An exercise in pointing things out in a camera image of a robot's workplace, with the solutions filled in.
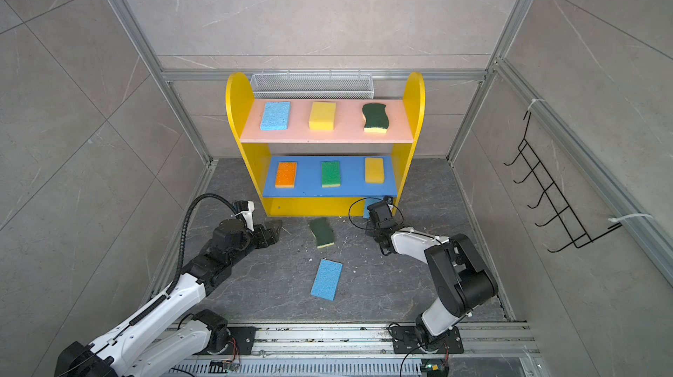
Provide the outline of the yellow sponge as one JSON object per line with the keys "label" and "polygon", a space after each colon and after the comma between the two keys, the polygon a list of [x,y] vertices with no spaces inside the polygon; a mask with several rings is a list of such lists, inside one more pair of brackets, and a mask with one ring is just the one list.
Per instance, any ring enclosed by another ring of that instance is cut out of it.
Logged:
{"label": "yellow sponge", "polygon": [[314,102],[311,106],[308,126],[311,131],[331,132],[335,128],[336,103]]}
{"label": "yellow sponge", "polygon": [[365,180],[368,184],[383,184],[386,181],[385,163],[383,158],[368,157],[365,159]]}

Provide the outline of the bright green sponge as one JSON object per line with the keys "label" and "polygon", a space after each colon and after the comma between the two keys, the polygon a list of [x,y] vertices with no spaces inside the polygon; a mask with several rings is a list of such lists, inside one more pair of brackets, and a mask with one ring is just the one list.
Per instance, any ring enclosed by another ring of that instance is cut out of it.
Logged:
{"label": "bright green sponge", "polygon": [[323,161],[321,163],[321,185],[323,188],[337,188],[341,186],[339,161]]}

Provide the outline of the orange sponge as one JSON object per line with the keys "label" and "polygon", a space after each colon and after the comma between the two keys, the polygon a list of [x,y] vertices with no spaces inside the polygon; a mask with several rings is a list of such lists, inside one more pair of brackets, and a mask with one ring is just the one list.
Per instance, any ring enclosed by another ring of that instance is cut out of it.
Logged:
{"label": "orange sponge", "polygon": [[293,189],[297,174],[297,163],[282,161],[278,164],[274,186],[276,189]]}

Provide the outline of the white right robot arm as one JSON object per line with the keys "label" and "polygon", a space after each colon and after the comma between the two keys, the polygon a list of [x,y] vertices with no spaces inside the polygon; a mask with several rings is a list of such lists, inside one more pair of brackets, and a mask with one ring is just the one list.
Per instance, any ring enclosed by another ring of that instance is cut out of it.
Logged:
{"label": "white right robot arm", "polygon": [[415,322],[415,340],[423,350],[436,350],[440,341],[483,303],[496,297],[499,286],[477,248],[464,234],[434,236],[396,220],[384,201],[367,207],[366,233],[383,255],[405,255],[429,268],[437,298]]}

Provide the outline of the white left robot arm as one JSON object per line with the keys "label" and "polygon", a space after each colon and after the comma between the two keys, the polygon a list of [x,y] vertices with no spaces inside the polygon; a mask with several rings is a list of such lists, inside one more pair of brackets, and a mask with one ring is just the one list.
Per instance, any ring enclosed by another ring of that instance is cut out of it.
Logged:
{"label": "white left robot arm", "polygon": [[203,249],[139,311],[87,345],[74,342],[59,355],[57,376],[160,376],[200,352],[234,348],[227,320],[212,310],[192,308],[231,276],[247,254],[278,242],[282,222],[253,227],[224,220]]}

